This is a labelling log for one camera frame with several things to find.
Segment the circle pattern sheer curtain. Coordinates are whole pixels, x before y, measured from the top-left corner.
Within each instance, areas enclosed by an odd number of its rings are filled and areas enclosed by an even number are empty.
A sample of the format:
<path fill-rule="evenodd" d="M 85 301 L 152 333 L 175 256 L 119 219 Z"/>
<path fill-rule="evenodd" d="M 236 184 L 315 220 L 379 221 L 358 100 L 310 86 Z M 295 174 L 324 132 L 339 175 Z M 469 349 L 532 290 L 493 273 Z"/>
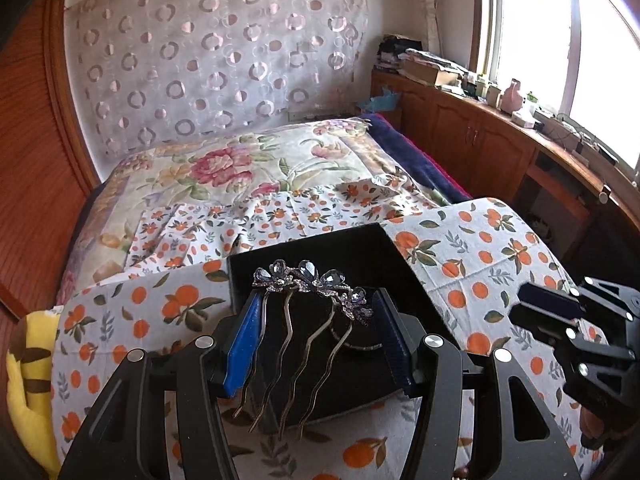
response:
<path fill-rule="evenodd" d="M 66 12 L 82 133 L 126 155 L 302 116 L 345 113 L 368 0 L 81 0 Z"/>

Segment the yellow striped plush toy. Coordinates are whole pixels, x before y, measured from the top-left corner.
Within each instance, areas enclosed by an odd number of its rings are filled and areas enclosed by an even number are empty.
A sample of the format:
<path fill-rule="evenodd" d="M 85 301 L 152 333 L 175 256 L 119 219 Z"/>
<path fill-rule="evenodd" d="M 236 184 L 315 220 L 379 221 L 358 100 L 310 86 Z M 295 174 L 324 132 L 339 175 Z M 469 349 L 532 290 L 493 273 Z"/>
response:
<path fill-rule="evenodd" d="M 52 354 L 60 310 L 29 313 L 17 323 L 6 350 L 6 405 L 27 453 L 49 479 L 61 464 L 52 422 Z"/>

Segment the wooden side cabinet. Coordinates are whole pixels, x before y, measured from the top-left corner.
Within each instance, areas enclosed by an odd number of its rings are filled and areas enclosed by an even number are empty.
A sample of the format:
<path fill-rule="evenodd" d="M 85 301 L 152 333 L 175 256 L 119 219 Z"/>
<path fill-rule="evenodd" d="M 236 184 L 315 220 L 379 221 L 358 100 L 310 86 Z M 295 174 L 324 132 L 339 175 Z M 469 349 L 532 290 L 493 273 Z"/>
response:
<path fill-rule="evenodd" d="M 474 100 L 374 70 L 372 96 L 384 89 L 400 95 L 396 110 L 386 114 L 394 127 L 472 196 L 522 209 L 533 190 L 544 190 L 578 226 L 571 254 L 587 243 L 599 244 L 597 232 L 639 251 L 639 217 L 615 194 L 600 203 L 598 194 L 613 185 L 558 144 Z"/>

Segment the floral bed quilt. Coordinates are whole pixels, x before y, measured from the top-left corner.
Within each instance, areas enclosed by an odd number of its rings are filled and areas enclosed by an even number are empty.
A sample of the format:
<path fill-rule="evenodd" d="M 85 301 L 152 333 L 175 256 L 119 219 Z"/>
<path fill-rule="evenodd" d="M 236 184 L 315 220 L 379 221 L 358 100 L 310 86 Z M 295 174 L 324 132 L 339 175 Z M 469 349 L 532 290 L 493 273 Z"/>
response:
<path fill-rule="evenodd" d="M 181 204 L 225 207 L 246 198 L 379 176 L 418 188 L 428 206 L 451 205 L 416 182 L 369 134 L 360 117 L 302 122 L 187 144 L 164 144 L 122 160 L 78 221 L 58 304 L 154 252 L 164 211 Z"/>

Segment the pink ceramic vase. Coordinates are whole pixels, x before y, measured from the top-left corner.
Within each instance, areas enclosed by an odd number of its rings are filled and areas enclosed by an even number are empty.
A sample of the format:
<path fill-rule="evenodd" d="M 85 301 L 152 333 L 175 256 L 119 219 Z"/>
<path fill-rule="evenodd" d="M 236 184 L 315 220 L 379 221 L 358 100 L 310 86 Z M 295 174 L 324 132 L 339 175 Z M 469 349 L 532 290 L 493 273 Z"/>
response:
<path fill-rule="evenodd" d="M 516 78 L 511 79 L 510 86 L 504 90 L 500 104 L 503 113 L 512 115 L 523 107 L 523 96 L 521 95 L 521 81 Z"/>

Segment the cardboard box on cabinet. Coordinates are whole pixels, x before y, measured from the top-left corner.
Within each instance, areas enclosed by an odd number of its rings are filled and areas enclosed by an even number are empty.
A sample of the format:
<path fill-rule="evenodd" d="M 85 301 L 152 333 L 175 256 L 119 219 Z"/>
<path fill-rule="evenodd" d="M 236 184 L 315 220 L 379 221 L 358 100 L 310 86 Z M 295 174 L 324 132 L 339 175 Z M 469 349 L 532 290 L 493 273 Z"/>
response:
<path fill-rule="evenodd" d="M 415 61 L 413 58 L 402 60 L 400 71 L 406 76 L 419 79 L 432 86 L 454 84 L 460 78 L 460 74 L 450 68 L 432 62 Z"/>

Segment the black square jewelry box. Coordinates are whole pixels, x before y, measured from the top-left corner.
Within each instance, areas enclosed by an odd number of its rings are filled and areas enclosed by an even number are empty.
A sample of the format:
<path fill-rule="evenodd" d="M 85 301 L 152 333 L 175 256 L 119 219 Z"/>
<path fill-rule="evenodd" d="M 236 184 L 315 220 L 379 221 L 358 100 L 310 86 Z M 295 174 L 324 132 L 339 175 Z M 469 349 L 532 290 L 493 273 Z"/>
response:
<path fill-rule="evenodd" d="M 357 226 L 330 234 L 293 240 L 236 255 L 250 261 L 289 264 L 311 261 L 320 272 L 335 269 L 348 284 L 367 289 L 372 295 L 384 288 L 398 312 L 398 324 L 411 353 L 412 390 L 409 398 L 420 398 L 432 390 L 437 374 L 437 360 L 425 351 L 424 337 L 434 334 L 448 339 L 447 327 L 431 299 L 388 234 L 378 224 Z M 401 391 L 394 382 L 382 350 L 382 370 L 388 378 L 390 392 Z"/>

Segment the purple crystal hair comb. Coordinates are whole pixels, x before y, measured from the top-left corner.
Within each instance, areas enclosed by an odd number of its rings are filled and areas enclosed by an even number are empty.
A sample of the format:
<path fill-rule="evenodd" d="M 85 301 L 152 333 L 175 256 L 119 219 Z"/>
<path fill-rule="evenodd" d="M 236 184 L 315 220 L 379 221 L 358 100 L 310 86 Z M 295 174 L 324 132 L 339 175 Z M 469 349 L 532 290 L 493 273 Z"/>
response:
<path fill-rule="evenodd" d="M 250 307 L 250 357 L 227 415 L 283 438 L 354 414 L 390 392 L 367 289 L 309 260 L 229 263 L 233 309 Z"/>

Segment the window with wooden frame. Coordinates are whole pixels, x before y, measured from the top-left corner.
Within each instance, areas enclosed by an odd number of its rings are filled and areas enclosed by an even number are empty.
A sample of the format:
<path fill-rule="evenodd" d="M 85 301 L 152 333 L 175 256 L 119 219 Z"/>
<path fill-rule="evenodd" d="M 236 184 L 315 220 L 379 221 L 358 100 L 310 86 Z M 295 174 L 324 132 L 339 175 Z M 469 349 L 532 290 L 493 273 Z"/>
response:
<path fill-rule="evenodd" d="M 623 0 L 476 0 L 471 70 L 639 177 L 639 25 Z"/>

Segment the dark blue blanket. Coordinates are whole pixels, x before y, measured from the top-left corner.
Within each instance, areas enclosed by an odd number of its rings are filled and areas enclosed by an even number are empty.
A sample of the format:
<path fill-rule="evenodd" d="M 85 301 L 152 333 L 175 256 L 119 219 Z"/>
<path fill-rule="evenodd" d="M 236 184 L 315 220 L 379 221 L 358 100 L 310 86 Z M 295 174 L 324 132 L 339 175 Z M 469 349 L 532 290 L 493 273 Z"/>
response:
<path fill-rule="evenodd" d="M 397 131 L 382 115 L 364 113 L 360 118 L 370 124 L 369 134 L 373 140 L 416 182 L 439 192 L 450 204 L 466 202 L 472 198 L 431 156 L 421 151 L 416 144 Z"/>

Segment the brown louvered wardrobe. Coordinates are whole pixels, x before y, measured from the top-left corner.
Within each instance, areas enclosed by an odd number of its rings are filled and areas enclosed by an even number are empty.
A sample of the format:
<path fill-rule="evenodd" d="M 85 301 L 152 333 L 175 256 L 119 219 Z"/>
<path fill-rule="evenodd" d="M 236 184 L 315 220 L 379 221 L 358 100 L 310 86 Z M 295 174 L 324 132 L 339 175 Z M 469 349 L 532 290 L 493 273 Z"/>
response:
<path fill-rule="evenodd" d="M 65 0 L 32 0 L 1 50 L 1 309 L 53 306 L 99 179 L 70 94 Z"/>

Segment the orange print white cloth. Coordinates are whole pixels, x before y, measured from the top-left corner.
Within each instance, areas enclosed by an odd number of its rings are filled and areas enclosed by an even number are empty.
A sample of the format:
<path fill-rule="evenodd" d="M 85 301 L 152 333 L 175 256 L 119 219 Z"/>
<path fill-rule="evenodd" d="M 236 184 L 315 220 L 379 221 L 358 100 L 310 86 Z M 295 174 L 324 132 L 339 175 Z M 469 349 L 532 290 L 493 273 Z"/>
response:
<path fill-rule="evenodd" d="M 231 312 L 232 256 L 357 226 L 388 234 L 464 349 L 509 350 L 550 408 L 582 478 L 603 460 L 580 442 L 580 406 L 562 389 L 550 348 L 511 324 L 526 282 L 569 290 L 572 279 L 546 243 L 494 198 L 428 206 L 418 188 L 381 177 L 277 192 L 225 206 L 181 204 L 163 213 L 154 252 L 130 275 L 75 294 L 60 310 L 52 358 L 52 422 L 58 456 L 126 353 L 171 352 Z"/>

